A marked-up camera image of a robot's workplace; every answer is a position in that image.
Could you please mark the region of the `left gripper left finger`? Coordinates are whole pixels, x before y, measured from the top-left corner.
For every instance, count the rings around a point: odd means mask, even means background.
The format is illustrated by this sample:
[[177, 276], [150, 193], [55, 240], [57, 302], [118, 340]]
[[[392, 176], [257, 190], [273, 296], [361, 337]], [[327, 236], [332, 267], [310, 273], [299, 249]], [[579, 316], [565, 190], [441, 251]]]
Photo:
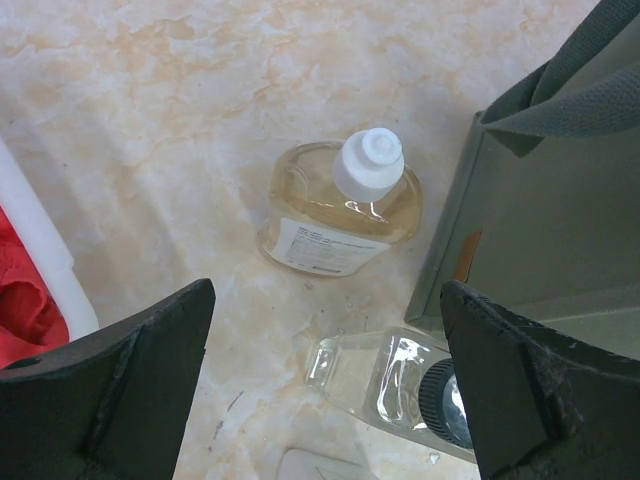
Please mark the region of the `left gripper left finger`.
[[172, 478], [214, 305], [199, 279], [2, 369], [2, 478]]

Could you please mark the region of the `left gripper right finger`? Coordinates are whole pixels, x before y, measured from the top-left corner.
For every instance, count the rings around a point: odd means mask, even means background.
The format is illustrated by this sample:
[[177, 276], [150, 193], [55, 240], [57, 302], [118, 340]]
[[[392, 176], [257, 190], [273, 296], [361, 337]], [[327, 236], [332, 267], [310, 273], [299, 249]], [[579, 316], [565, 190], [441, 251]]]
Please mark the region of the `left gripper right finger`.
[[638, 478], [638, 361], [459, 281], [440, 310], [482, 478]]

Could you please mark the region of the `clear bottle black cap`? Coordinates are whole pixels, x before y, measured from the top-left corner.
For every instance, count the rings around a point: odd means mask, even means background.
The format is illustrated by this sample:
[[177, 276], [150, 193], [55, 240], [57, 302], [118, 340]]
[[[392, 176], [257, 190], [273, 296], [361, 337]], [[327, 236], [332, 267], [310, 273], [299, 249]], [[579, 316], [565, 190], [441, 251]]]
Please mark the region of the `clear bottle black cap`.
[[306, 383], [368, 425], [461, 460], [476, 461], [450, 354], [405, 327], [320, 340]]

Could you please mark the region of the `green canvas bag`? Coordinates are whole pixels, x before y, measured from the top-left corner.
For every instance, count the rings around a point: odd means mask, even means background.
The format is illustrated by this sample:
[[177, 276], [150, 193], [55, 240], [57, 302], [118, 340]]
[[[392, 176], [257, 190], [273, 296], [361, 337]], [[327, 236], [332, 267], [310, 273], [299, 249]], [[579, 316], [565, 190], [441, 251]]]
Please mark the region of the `green canvas bag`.
[[446, 346], [440, 289], [639, 355], [639, 5], [602, 1], [478, 113], [407, 324]]

